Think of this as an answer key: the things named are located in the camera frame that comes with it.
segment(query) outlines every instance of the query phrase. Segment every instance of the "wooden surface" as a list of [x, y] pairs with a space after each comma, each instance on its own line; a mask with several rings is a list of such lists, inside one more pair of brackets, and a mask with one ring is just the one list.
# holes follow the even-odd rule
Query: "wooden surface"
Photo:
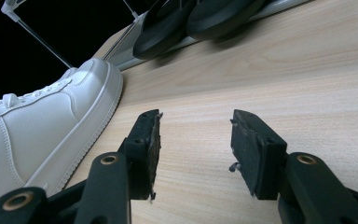
[[358, 190], [358, 1], [313, 1], [123, 75], [117, 112], [69, 186], [117, 151], [140, 114], [159, 109], [157, 198], [131, 201], [132, 223], [281, 223], [277, 202], [252, 198], [228, 171], [234, 109], [257, 114], [289, 153], [320, 157]]

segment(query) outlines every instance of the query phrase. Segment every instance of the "light wood grain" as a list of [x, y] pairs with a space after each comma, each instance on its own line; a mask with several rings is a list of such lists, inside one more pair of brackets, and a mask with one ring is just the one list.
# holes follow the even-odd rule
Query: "light wood grain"
[[137, 117], [164, 113], [153, 204], [132, 201], [133, 223], [281, 223], [277, 203], [252, 198], [230, 148], [234, 109], [256, 113], [288, 143], [323, 159], [358, 190], [358, 1], [313, 1], [123, 71], [92, 160], [117, 151]]

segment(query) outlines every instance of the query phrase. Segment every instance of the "shoe sole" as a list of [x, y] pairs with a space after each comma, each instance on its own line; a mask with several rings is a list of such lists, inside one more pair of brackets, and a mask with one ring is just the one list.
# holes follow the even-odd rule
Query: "shoe sole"
[[[115, 73], [113, 69], [116, 68], [108, 63], [109, 74]], [[108, 92], [111, 91], [108, 87], [115, 86], [117, 83], [118, 88], [115, 94], [113, 96], [108, 94]], [[100, 91], [96, 101], [84, 118], [78, 122], [69, 134], [66, 135], [61, 143], [31, 176], [24, 187], [43, 188], [48, 197], [62, 191], [68, 180], [71, 178], [76, 167], [82, 162], [86, 154], [105, 129], [106, 125], [109, 123], [110, 119], [113, 117], [121, 97], [122, 88], [123, 76], [120, 72], [119, 76], [108, 76], [104, 82], [103, 90]], [[100, 118], [103, 118], [103, 120], [100, 122], [94, 121]], [[83, 140], [85, 139], [85, 136], [90, 135], [91, 138], [85, 142]]]

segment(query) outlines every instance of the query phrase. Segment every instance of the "black background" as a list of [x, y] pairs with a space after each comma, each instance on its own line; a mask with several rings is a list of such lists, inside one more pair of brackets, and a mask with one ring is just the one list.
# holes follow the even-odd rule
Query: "black background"
[[[142, 14], [155, 0], [127, 0]], [[1, 12], [0, 99], [5, 93], [23, 95], [50, 85], [67, 67], [19, 24]], [[17, 15], [72, 66], [92, 57], [111, 35], [133, 21], [121, 0], [28, 0]]]

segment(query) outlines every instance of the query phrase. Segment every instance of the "white sneaker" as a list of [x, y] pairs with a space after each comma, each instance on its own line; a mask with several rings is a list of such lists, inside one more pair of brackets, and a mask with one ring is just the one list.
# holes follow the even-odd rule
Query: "white sneaker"
[[50, 196], [112, 118], [123, 77], [111, 63], [90, 59], [43, 90], [0, 100], [0, 197], [36, 186]]

